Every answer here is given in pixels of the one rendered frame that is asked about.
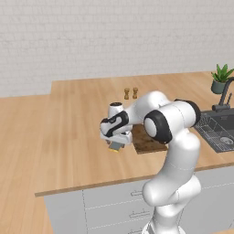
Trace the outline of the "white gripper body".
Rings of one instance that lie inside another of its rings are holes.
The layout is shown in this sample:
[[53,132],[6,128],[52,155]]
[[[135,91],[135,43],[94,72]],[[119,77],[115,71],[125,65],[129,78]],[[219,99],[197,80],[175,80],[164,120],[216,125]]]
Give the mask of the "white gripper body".
[[101,134],[101,139],[107,141],[108,143],[115,142],[117,144],[130,145],[133,142],[133,135],[130,131],[125,133],[119,133],[112,137],[107,137]]

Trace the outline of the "green plant in grey pot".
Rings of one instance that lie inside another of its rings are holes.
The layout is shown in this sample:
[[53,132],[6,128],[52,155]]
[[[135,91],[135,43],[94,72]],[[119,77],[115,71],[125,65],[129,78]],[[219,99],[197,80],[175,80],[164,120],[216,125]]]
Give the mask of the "green plant in grey pot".
[[234,69],[229,69],[228,65],[225,64],[223,68],[217,65],[217,72],[212,72],[213,82],[211,85],[211,90],[215,94],[221,94],[224,90],[225,84],[228,81],[230,75]]

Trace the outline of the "yellow and grey sponge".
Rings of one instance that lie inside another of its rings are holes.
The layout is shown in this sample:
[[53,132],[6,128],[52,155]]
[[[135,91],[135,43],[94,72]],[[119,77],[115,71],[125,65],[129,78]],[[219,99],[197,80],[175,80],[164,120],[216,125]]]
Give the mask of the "yellow and grey sponge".
[[109,149],[114,152],[119,152],[121,147],[122,145],[116,142],[111,142],[111,144],[109,145]]

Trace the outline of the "dark brown cutting board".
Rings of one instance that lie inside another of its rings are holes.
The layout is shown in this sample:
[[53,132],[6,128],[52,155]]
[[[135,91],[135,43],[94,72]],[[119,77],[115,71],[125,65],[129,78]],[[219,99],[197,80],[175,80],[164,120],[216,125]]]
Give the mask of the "dark brown cutting board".
[[165,144],[153,140],[145,131],[142,124],[136,124],[132,129],[133,146],[137,154],[149,154],[166,151]]

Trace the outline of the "grey drawer front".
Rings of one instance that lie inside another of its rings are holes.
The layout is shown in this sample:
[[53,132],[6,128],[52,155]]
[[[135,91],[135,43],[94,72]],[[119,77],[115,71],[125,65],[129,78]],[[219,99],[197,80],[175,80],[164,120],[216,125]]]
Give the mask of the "grey drawer front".
[[113,225],[105,228],[99,229],[90,229],[88,234],[128,234],[128,232],[133,229],[144,229],[144,226],[147,224],[146,221],[137,221],[133,223],[124,223],[120,225]]
[[134,190],[142,191],[146,180],[122,183],[112,186],[101,186],[83,191],[85,207],[95,208],[140,199],[143,196],[131,196]]
[[95,207],[86,209],[86,218],[89,229],[108,227],[114,224],[121,224],[125,221],[132,221],[139,218],[130,218],[133,212],[150,211],[150,215],[139,218],[150,218],[154,209],[149,207],[142,200],[121,203],[119,205],[109,205],[105,207]]

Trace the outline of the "grey cupboard door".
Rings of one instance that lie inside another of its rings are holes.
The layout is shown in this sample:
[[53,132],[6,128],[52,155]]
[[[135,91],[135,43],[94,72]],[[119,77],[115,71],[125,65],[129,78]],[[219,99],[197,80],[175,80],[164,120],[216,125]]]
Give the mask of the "grey cupboard door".
[[87,234],[81,191],[44,196],[53,234]]

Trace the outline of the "dark grey sink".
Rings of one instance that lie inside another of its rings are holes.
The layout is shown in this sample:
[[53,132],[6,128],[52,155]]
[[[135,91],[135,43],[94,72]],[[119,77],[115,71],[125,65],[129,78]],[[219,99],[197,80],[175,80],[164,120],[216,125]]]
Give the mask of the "dark grey sink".
[[234,151],[234,110],[203,111],[194,126],[216,153]]

